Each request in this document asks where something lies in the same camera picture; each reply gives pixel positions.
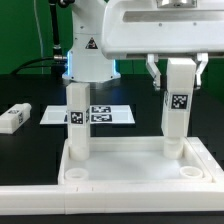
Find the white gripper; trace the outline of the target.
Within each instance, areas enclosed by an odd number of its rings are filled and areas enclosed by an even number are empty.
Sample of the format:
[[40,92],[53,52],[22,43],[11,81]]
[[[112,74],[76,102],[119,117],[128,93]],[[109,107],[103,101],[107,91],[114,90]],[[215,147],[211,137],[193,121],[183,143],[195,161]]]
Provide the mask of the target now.
[[146,57],[156,90],[161,87],[158,56],[195,54],[196,90],[211,57],[224,55],[224,0],[110,0],[105,8],[101,49],[108,59]]

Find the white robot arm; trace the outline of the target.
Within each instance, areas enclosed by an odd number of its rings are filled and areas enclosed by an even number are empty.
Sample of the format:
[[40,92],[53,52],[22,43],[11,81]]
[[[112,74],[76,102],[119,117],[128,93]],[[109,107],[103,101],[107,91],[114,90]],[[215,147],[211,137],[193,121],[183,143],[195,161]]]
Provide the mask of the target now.
[[210,58],[224,57],[224,0],[76,0],[67,79],[102,83],[120,77],[117,60],[144,60],[162,87],[160,59],[191,58],[201,85]]

